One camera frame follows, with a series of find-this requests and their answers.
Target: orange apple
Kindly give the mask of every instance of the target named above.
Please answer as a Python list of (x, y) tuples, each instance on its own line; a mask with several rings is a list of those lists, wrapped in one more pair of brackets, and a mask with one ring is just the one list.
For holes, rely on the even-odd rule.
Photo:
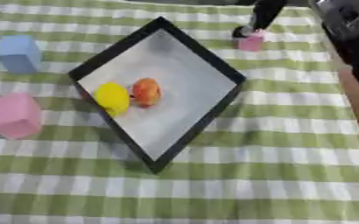
[(159, 84), (151, 78), (138, 80), (132, 88), (135, 101), (143, 108), (150, 107), (160, 100)]

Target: tray rim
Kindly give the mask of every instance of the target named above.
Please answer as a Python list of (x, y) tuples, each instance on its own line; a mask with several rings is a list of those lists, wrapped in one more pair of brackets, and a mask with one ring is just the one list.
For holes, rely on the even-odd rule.
[[(164, 30), (177, 39), (184, 46), (189, 48), (193, 53), (205, 60), (210, 66), (218, 70), (222, 75), (233, 81), (236, 86), (233, 87), (215, 106), (213, 106), (198, 122), (194, 124), (181, 138), (177, 140), (170, 148), (168, 148), (158, 159), (153, 160), (137, 142), (132, 139), (126, 131), (112, 119), (79, 83), (83, 77), (91, 74), (98, 67), (103, 66), (121, 53), (133, 47), (140, 41), (143, 41), (158, 30)], [(185, 34), (180, 28), (176, 27), (164, 17), (157, 17), (150, 23), (144, 25), (140, 29), (134, 31), (129, 36), (119, 40), (103, 52), (88, 59), (86, 62), (76, 67), (68, 73), (76, 89), (82, 98), (92, 103), (101, 114), (103, 119), (108, 123), (119, 138), (147, 165), (154, 173), (161, 172), (195, 137), (207, 127), (216, 116), (218, 116), (239, 94), (242, 84), (246, 81), (246, 77), (236, 71), (223, 59), (219, 58), (206, 47), (198, 43), (195, 39)]]

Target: blue cube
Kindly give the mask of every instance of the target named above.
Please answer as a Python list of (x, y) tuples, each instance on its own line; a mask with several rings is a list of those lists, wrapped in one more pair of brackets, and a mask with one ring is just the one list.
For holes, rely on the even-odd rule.
[(35, 74), (42, 53), (31, 36), (16, 35), (0, 40), (0, 61), (13, 74)]

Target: gingham tablecloth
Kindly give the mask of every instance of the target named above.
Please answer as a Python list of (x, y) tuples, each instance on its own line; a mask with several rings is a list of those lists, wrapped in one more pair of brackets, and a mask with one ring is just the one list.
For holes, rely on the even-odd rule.
[[(42, 73), (0, 66), (0, 95), (28, 92), (41, 133), (0, 137), (0, 223), (359, 223), (359, 128), (320, 27), (287, 7), (262, 52), (230, 33), (249, 7), (0, 0), (0, 38), (29, 34)], [(249, 78), (222, 115), (159, 175), (90, 106), (67, 72), (165, 16)]]

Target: pink block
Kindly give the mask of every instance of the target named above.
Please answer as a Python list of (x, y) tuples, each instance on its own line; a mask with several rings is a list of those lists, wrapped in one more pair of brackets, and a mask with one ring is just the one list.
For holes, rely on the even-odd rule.
[(262, 32), (250, 34), (247, 38), (238, 39), (238, 48), (243, 51), (258, 52), (261, 50), (264, 37)]
[(19, 139), (39, 132), (40, 117), (40, 107), (29, 94), (0, 97), (0, 135), (3, 137)]

